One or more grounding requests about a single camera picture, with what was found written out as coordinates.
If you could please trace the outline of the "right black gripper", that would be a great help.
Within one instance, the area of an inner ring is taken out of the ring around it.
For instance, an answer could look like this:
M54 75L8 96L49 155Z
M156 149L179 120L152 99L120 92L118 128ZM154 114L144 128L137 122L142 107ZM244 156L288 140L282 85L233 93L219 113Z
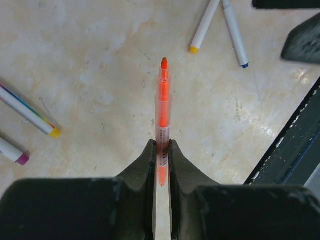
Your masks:
M320 14L295 27L287 36L281 52L286 61L320 63Z

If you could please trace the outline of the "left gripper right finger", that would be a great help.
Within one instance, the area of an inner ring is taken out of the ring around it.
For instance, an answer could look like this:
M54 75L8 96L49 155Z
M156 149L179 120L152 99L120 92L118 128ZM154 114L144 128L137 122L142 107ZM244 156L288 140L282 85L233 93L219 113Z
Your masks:
M189 161L174 139L169 142L168 181L171 239L203 240L197 188L217 186L218 183Z

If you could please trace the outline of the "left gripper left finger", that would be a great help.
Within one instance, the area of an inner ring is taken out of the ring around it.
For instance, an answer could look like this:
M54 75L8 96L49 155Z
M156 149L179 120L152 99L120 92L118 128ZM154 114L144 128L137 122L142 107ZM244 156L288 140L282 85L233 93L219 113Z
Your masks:
M156 143L150 139L141 155L113 178L110 205L112 240L154 240L156 224Z

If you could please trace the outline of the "orange pen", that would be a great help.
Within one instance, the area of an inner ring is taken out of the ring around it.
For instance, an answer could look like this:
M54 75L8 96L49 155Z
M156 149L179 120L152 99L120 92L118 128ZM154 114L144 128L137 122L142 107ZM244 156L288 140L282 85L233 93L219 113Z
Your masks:
M168 174L171 124L170 87L169 63L168 59L164 57L160 64L155 95L157 181L161 187L165 185Z

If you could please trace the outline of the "magenta marker pen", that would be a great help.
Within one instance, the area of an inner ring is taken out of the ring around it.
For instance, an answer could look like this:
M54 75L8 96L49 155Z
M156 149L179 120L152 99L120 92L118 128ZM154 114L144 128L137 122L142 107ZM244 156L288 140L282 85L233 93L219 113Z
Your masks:
M30 157L23 151L19 150L11 143L3 138L0 138L0 153L14 163L25 165Z

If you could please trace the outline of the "white pen yellow end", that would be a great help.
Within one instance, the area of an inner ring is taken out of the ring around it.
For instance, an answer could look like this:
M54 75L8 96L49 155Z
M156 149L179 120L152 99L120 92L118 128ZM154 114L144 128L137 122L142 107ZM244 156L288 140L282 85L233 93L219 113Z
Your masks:
M0 85L0 99L46 135L49 135L54 139L57 139L61 135L61 131L56 126L50 123L45 117L32 109L27 103L9 91L2 84Z

